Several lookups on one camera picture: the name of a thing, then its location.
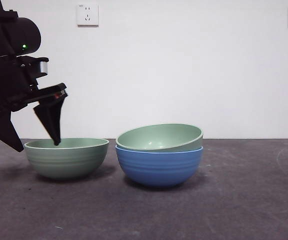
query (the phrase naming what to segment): stacked bowls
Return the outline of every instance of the stacked bowls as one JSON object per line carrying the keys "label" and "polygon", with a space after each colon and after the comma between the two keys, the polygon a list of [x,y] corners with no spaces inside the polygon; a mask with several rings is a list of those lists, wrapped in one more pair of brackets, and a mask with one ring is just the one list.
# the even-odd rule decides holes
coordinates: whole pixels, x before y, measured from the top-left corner
{"label": "stacked bowls", "polygon": [[149,125],[121,134],[116,153],[124,173],[150,187],[172,187],[183,183],[199,167],[203,131],[193,125],[168,123]]}

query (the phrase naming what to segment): electrical outlet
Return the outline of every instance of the electrical outlet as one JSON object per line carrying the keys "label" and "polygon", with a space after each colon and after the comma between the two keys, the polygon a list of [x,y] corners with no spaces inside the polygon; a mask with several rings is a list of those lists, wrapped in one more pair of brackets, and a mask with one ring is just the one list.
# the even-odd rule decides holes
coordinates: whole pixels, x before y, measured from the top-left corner
{"label": "electrical outlet", "polygon": [[99,5],[96,3],[77,5],[76,24],[77,26],[98,26]]}

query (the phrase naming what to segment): ceramic bowl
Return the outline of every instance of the ceramic bowl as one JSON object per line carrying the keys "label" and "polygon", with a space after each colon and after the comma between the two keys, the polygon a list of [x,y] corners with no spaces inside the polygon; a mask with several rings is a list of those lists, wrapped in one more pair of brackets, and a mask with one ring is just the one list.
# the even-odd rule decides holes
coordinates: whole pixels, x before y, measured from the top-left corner
{"label": "ceramic bowl", "polygon": [[141,152],[185,152],[201,148],[203,132],[193,125],[168,123],[129,130],[116,139],[121,149]]}
{"label": "ceramic bowl", "polygon": [[24,144],[29,163],[51,179],[73,179],[97,169],[107,154],[109,141],[98,138],[65,138],[58,146],[43,139]]}
{"label": "ceramic bowl", "polygon": [[157,188],[185,182],[198,169],[203,147],[181,152],[146,152],[115,147],[119,164],[133,181]]}

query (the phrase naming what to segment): concrete floor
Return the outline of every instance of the concrete floor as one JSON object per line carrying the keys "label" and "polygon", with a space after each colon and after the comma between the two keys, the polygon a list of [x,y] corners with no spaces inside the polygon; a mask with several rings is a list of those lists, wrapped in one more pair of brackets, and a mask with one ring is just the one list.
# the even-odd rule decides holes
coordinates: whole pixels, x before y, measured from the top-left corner
{"label": "concrete floor", "polygon": [[206,139],[197,173],[170,189],[127,179],[114,146],[63,182],[0,142],[0,240],[288,240],[288,139]]}

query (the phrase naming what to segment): bowl rim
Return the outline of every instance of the bowl rim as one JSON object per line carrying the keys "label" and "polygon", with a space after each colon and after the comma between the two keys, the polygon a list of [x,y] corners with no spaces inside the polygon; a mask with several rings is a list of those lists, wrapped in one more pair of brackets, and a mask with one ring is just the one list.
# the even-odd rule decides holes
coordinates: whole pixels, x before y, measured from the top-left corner
{"label": "bowl rim", "polygon": [[[137,129],[143,129],[143,128],[147,128],[147,127],[153,127],[153,126],[161,126],[161,125],[185,125],[185,126],[190,126],[190,127],[194,127],[194,128],[197,128],[200,130],[200,135],[196,138],[194,138],[193,140],[190,140],[190,141],[186,141],[182,144],[177,144],[177,145],[174,145],[174,146],[170,146],[170,147],[155,147],[155,148],[133,148],[133,147],[130,147],[130,146],[126,146],[126,145],[123,145],[119,142],[119,138],[124,135],[124,134],[127,134],[131,131],[134,131],[134,130],[137,130]],[[126,149],[130,149],[130,150],[138,150],[138,151],[141,151],[141,150],[145,150],[145,151],[155,151],[155,150],[167,150],[167,149],[174,149],[174,148],[178,148],[178,147],[182,147],[182,146],[185,146],[185,145],[188,145],[190,143],[193,143],[195,142],[196,140],[199,140],[203,137],[204,133],[203,133],[203,130],[198,127],[198,126],[195,126],[195,125],[192,125],[192,124],[186,124],[186,123],[160,123],[160,124],[153,124],[153,125],[146,125],[146,126],[140,126],[140,127],[136,127],[136,128],[133,128],[131,130],[128,130],[126,132],[123,132],[122,134],[120,134],[115,142],[118,146],[121,146],[123,148],[126,148]]]}
{"label": "bowl rim", "polygon": [[115,145],[115,148],[121,151],[125,151],[125,152],[129,152],[129,153],[137,153],[137,154],[188,154],[188,153],[195,153],[195,152],[199,152],[199,151],[203,151],[204,147],[201,146],[198,149],[195,150],[190,150],[190,151],[136,151],[136,150],[132,150],[132,149],[124,149],[124,148],[120,148],[118,145]]}
{"label": "bowl rim", "polygon": [[69,149],[86,149],[86,148],[94,148],[94,147],[99,147],[99,146],[104,146],[110,143],[109,140],[104,139],[104,138],[91,138],[91,137],[65,137],[61,138],[61,140],[72,140],[72,139],[92,139],[92,140],[105,140],[105,143],[102,144],[97,144],[97,145],[88,145],[88,146],[75,146],[75,147],[60,147],[60,148],[55,148],[55,147],[36,147],[36,146],[28,146],[28,144],[37,142],[37,141],[45,141],[45,140],[52,140],[50,138],[47,139],[36,139],[33,141],[28,141],[24,144],[24,147],[27,149],[39,149],[39,150],[69,150]]}

